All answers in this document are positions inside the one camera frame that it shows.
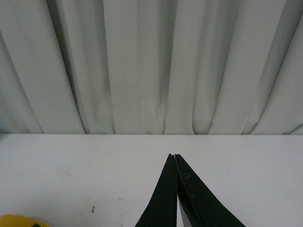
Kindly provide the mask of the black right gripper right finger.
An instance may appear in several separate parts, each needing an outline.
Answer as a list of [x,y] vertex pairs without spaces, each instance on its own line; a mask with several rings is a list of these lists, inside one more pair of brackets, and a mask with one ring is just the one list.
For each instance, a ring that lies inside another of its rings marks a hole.
[[243,227],[209,190],[184,158],[175,155],[178,169],[178,199],[185,227]]

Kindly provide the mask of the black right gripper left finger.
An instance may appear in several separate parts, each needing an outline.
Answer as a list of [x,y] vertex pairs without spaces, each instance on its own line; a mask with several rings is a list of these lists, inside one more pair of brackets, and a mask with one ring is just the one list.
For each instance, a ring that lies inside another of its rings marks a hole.
[[178,173],[174,156],[169,154],[151,199],[136,223],[137,227],[177,225]]

